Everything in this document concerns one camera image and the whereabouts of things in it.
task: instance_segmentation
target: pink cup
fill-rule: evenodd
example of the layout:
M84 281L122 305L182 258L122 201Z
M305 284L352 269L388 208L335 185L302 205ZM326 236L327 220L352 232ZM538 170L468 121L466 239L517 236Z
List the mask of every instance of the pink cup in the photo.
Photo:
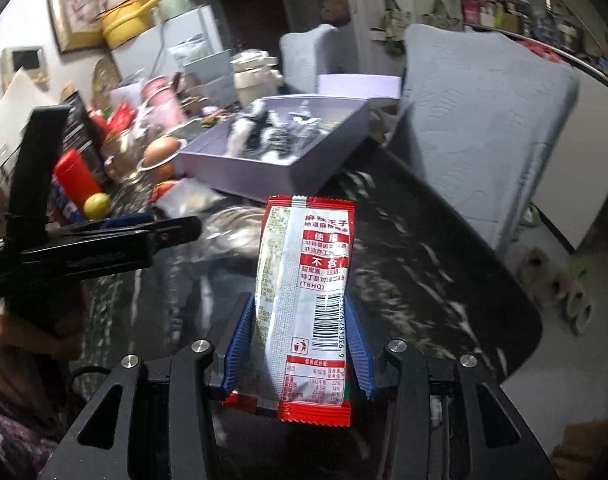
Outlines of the pink cup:
M153 116L166 129L174 128L187 121L175 92L170 86L159 89L148 99L147 105L155 108Z
M169 85L168 79L164 76L151 79L142 87L142 97L146 100L151 98L156 92L160 91Z

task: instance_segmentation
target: metal screw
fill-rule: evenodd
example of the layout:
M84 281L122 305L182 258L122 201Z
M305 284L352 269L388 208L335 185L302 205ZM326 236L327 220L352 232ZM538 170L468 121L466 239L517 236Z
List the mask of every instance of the metal screw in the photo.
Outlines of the metal screw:
M198 339L191 345L191 350L196 354L206 352L210 348L210 343L206 339Z
M127 355L124 359L122 359L122 366L124 368L133 368L137 366L140 362L140 358L136 355Z
M462 366L466 368L475 368L478 365L478 360L474 355L464 354L462 357L460 357L460 363L462 363Z
M395 354L403 352L406 348L406 343L401 339L393 339L393 341L388 342L388 349Z

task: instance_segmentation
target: red bottle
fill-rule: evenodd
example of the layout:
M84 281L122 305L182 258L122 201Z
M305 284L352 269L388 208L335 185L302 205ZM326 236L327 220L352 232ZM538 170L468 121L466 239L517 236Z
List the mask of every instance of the red bottle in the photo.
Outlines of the red bottle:
M62 155L53 174L80 211L84 211L84 204L89 197L102 192L76 150L69 150Z

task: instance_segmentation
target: barcode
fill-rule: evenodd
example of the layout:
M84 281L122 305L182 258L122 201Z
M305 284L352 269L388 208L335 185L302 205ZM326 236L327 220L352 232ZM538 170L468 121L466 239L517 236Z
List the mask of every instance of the barcode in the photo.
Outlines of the barcode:
M316 298L311 342L314 350L339 350L343 297L343 294L334 294Z

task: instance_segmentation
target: wall-mounted device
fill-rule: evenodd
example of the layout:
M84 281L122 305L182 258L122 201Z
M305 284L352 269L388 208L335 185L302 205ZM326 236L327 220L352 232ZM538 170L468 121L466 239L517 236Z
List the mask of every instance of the wall-mounted device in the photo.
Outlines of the wall-mounted device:
M43 46L13 46L2 51L0 70L4 92L11 84L15 73L23 68L34 83L50 81L46 53Z

